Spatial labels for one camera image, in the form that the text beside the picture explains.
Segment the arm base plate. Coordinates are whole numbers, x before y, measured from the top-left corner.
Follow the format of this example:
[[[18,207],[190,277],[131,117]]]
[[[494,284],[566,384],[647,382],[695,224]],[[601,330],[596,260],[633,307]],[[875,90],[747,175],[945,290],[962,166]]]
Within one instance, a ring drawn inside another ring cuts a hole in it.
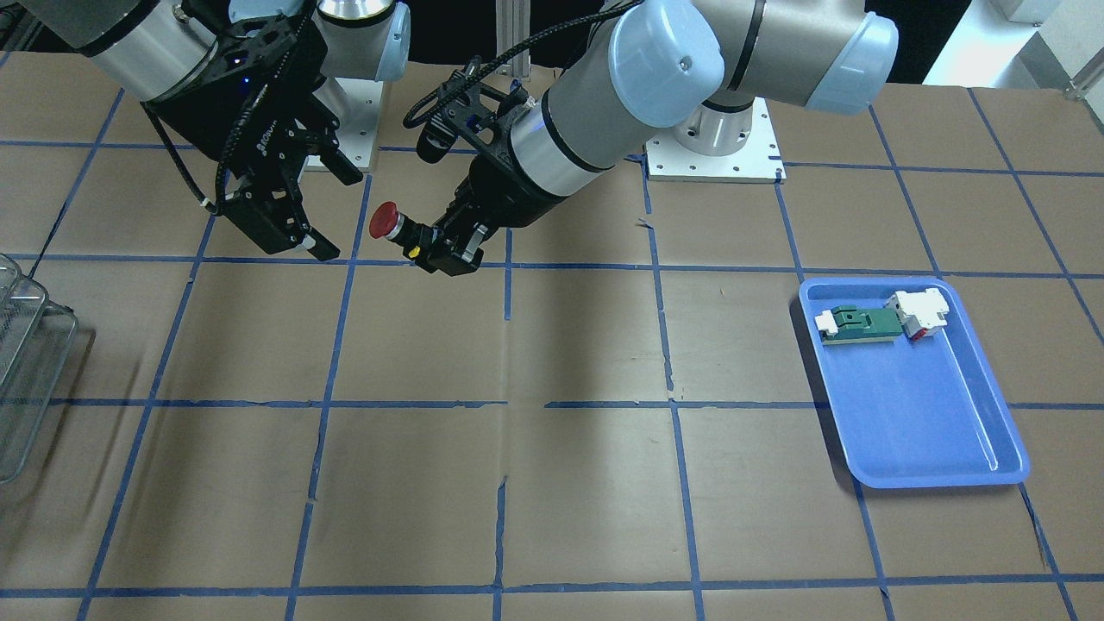
[[[648,177],[658,181],[781,185],[787,179],[768,103],[761,97],[734,113],[700,107],[655,135],[645,150]]]
[[[326,78],[315,95],[339,119],[336,139],[360,172],[371,172],[386,83],[364,78]]]

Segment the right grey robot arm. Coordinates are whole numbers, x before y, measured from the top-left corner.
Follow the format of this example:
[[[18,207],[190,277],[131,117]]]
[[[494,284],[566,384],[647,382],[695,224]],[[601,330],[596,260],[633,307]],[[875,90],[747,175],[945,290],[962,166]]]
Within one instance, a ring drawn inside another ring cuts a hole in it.
[[[401,1],[28,1],[28,11],[141,102],[189,192],[268,254],[339,248],[302,206],[308,160],[342,185],[344,81],[404,75]]]

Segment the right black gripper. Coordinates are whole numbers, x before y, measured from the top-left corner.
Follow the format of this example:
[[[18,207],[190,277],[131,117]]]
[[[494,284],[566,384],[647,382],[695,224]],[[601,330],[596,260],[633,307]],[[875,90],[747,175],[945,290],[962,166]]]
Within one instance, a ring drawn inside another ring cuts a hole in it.
[[[177,133],[216,162],[220,215],[266,254],[304,250],[320,262],[342,252],[306,215],[301,173],[275,173],[276,147],[302,125],[301,143],[342,185],[364,178],[342,151],[340,119],[315,96],[327,48],[311,1],[178,1],[170,23],[198,36],[200,60],[184,78],[142,108],[185,188],[205,189],[171,141]],[[229,189],[229,173],[240,178]]]

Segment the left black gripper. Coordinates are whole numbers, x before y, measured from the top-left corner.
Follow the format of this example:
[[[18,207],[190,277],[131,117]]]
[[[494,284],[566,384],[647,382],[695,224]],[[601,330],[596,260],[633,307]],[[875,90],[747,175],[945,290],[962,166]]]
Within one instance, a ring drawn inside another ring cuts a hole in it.
[[[474,229],[482,225],[492,235],[503,227],[528,227],[564,200],[522,172],[512,146],[502,138],[497,148],[474,157],[454,199],[436,221],[437,242],[417,248],[414,262],[427,273],[450,278],[473,273],[484,259],[484,248],[470,240]]]

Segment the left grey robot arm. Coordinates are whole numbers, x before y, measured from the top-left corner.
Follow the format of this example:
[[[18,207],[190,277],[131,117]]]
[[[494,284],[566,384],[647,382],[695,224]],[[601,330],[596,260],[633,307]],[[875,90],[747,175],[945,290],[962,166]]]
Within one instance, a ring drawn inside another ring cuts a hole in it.
[[[543,94],[486,83],[508,60],[582,25],[582,54]],[[477,156],[434,223],[383,204],[371,236],[399,244],[426,272],[473,273],[498,229],[535,223],[660,131],[678,129],[694,152],[718,156],[703,138],[758,97],[867,109],[899,40],[894,21],[860,1],[607,1],[492,60],[473,57],[414,103],[403,124],[421,130],[422,161],[439,161],[457,139]]]

